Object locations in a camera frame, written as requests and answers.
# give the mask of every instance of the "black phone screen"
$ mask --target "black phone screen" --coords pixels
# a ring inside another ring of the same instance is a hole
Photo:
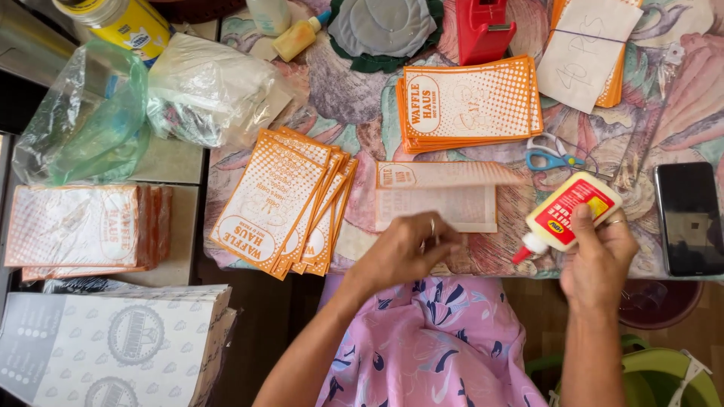
[[[724,273],[719,201],[707,162],[657,168],[664,250],[673,276]]]

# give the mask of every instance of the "stack of paper bags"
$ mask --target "stack of paper bags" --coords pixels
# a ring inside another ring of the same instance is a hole
[[[338,146],[285,127],[260,130],[209,238],[280,280],[289,270],[323,276],[356,169]]]
[[[156,268],[169,255],[172,189],[149,184],[15,188],[6,267],[44,280]]]
[[[205,406],[236,318],[231,288],[10,293],[0,386],[30,406]]]
[[[509,143],[543,131],[536,68],[526,55],[403,72],[396,91],[406,153]]]
[[[400,216],[438,211],[461,233],[497,232],[496,185],[525,182],[492,161],[379,161],[375,185],[375,229]]]
[[[630,4],[631,6],[640,7],[644,0],[621,0],[624,3]],[[571,0],[553,0],[553,13],[551,16],[550,23],[550,35],[548,36],[548,42],[553,37],[555,27],[560,20],[560,16],[563,15],[565,8],[570,4]],[[600,107],[613,107],[621,102],[621,88],[623,86],[623,58],[626,52],[626,48],[621,47],[621,52],[616,61],[616,66],[610,75],[606,79],[603,92],[598,96],[596,100],[596,106]]]

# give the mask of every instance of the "handwritten note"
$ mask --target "handwritten note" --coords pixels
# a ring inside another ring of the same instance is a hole
[[[641,14],[620,0],[572,0],[538,65],[540,93],[590,114]]]

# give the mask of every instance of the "clear plastic bag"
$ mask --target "clear plastic bag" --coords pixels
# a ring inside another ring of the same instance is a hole
[[[94,39],[78,48],[15,147],[28,185],[128,178],[146,152],[148,70],[131,51]]]
[[[161,138],[250,148],[259,129],[283,119],[297,98],[273,64],[176,33],[148,73],[146,113]]]

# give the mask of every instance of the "green fabric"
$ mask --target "green fabric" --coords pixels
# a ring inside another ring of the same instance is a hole
[[[329,22],[334,21],[334,19],[337,17],[337,14],[340,13],[340,5],[343,1],[344,0],[332,0],[332,3],[330,4],[330,6],[332,7],[332,15],[329,16]],[[423,44],[423,46],[415,53],[415,55],[413,55],[413,57],[418,56],[423,51],[437,44],[440,41],[440,36],[442,36],[442,16],[445,15],[445,9],[442,6],[442,1],[427,0],[427,8],[430,11],[430,16],[437,25],[437,29],[433,31],[432,34],[430,34],[430,36],[425,40],[425,44]],[[353,71],[371,73],[382,70],[382,72],[384,73],[391,73],[395,71],[397,67],[403,66],[405,62],[410,60],[410,58],[407,56],[404,56],[402,58],[387,55],[372,56],[369,54],[351,56],[344,49],[342,49],[339,44],[337,44],[337,41],[331,35],[329,36],[329,42],[331,43],[332,49],[334,49],[334,52],[336,52],[337,55],[345,59],[352,59],[352,66],[350,67],[350,69]]]

